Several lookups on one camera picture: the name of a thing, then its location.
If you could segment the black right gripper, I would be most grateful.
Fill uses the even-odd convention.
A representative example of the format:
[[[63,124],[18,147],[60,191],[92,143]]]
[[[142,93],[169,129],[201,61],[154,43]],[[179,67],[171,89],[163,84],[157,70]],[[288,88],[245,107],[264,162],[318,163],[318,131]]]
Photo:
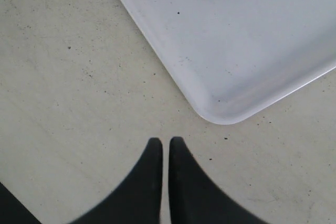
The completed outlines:
[[[36,223],[36,218],[1,184],[1,223]]]

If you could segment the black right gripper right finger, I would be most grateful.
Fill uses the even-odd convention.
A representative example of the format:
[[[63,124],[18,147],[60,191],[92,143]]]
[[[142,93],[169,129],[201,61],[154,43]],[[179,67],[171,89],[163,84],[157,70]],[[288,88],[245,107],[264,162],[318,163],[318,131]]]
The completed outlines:
[[[265,223],[207,176],[182,137],[170,141],[168,181],[171,223]]]

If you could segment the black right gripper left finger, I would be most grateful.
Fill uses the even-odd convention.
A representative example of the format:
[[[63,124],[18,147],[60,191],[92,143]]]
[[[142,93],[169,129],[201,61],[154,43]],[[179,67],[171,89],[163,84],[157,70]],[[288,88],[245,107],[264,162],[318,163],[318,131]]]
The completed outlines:
[[[160,223],[162,177],[163,146],[154,137],[120,185],[72,223]]]

